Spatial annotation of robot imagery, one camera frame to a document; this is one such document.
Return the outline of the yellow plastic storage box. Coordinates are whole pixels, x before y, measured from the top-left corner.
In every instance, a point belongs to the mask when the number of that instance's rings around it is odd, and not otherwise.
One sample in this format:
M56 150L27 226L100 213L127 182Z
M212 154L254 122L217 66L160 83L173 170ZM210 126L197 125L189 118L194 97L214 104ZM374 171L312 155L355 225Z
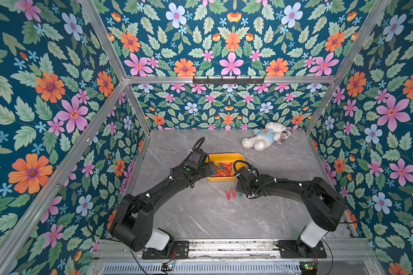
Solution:
M210 160L214 163L217 162L233 162L234 168L240 169L245 166L244 162L246 161L244 156L238 153L220 153L220 154L211 154L209 156ZM214 176L207 177L206 179L209 182L227 182L227 181L236 181L237 179L234 176L225 177L225 178L215 178Z

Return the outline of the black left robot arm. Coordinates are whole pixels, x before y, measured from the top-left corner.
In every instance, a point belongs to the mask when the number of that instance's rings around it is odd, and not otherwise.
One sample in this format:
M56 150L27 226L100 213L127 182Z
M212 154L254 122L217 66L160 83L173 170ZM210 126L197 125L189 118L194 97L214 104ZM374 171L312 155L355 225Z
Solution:
M169 175L148 191L136 196L127 194L117 208L110 234L129 249L139 252L154 249L163 257L172 254L174 237L163 229L154 228L155 213L182 190L209 176L216 168L209 155L193 149L178 166L171 168Z

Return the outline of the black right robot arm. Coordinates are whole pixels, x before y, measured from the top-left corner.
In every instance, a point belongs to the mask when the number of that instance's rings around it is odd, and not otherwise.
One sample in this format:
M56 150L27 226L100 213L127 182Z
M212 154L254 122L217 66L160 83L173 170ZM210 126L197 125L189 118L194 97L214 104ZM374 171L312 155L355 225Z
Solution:
M293 181L261 174L255 167L242 167L235 172L237 190L248 199L282 197L303 203L311 217L296 241L298 250L317 247L329 233L336 231L347 205L343 197L324 179Z

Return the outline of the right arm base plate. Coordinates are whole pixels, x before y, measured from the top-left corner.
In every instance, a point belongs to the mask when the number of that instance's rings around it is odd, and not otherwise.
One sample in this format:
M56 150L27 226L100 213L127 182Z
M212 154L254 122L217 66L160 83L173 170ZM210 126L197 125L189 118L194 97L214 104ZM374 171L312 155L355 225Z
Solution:
M323 242L319 241L317 246L310 247L300 239L279 240L276 243L283 259L326 259L327 253Z

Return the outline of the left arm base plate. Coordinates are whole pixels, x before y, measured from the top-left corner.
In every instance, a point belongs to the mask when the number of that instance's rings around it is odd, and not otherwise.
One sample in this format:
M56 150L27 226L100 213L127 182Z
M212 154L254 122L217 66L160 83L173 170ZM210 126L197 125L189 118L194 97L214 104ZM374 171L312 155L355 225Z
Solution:
M189 254L189 241L175 241L171 239L163 250L144 248L144 260L174 260L187 259Z

